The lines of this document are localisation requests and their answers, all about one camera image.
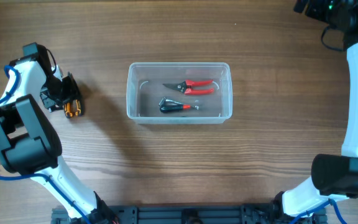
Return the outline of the black red precision screwdriver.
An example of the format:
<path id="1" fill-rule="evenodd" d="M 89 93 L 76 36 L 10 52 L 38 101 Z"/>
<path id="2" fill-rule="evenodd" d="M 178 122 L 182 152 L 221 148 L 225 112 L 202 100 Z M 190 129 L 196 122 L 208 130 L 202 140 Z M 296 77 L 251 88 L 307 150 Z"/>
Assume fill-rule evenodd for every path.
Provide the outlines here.
<path id="1" fill-rule="evenodd" d="M 199 106 L 191 106 L 191 105 L 164 105 L 160 107 L 160 111 L 162 113 L 171 113 L 177 111 L 184 111 L 184 110 L 198 110 Z"/>

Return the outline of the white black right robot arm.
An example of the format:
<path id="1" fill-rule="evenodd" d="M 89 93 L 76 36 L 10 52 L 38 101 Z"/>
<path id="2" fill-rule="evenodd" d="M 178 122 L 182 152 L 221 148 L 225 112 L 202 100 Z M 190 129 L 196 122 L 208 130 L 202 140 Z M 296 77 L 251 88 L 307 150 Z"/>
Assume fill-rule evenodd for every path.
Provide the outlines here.
<path id="1" fill-rule="evenodd" d="M 358 0 L 297 1 L 293 10 L 339 30 L 341 52 L 346 53 L 350 73 L 349 114 L 341 155 L 318 154 L 311 175 L 294 189 L 279 193 L 272 201 L 271 219 L 296 223 L 327 205 L 358 198 Z"/>

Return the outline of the red handled snips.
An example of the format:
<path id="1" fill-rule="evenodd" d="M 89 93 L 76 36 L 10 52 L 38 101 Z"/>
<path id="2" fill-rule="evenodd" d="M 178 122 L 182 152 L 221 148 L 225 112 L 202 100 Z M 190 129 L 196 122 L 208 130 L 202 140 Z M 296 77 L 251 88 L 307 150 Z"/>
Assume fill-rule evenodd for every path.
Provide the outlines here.
<path id="1" fill-rule="evenodd" d="M 212 84 L 213 80 L 193 81 L 185 80 L 181 83 L 164 83 L 163 86 L 179 91 L 184 95 L 209 95 L 214 93 L 214 88 L 198 89 L 200 86 Z"/>

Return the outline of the orange black pliers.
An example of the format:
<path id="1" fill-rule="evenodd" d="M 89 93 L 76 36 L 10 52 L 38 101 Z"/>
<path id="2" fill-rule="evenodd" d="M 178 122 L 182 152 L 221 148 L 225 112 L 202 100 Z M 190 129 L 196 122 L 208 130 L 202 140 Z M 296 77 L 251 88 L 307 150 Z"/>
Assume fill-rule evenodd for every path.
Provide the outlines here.
<path id="1" fill-rule="evenodd" d="M 70 119 L 74 116 L 82 116 L 83 109 L 80 100 L 73 100 L 71 103 L 66 103 L 63 106 L 66 118 Z"/>

